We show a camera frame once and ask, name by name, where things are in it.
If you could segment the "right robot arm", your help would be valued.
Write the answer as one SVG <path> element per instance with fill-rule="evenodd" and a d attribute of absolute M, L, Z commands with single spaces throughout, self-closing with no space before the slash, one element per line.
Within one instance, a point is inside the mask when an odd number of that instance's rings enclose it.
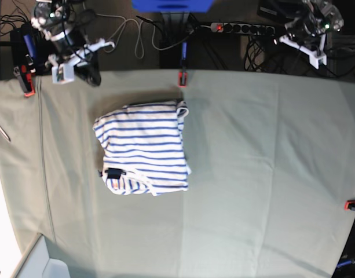
<path fill-rule="evenodd" d="M 36 1 L 31 25 L 54 47 L 45 66 L 50 68 L 54 84 L 71 83 L 76 77 L 97 87 L 101 84 L 98 51 L 115 46 L 113 41 L 99 38 L 91 42 L 85 29 L 96 18 L 93 9 L 75 6 L 85 1 Z"/>

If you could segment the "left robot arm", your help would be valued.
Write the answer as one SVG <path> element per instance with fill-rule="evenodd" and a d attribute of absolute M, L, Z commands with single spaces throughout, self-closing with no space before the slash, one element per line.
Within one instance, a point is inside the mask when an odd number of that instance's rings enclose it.
<path fill-rule="evenodd" d="M 309 58 L 315 69 L 327 65 L 324 46 L 329 32 L 339 32 L 344 19 L 339 9 L 331 1 L 303 1 L 303 10 L 293 21 L 284 25 L 286 33 L 274 40 L 276 45 L 283 43 Z"/>

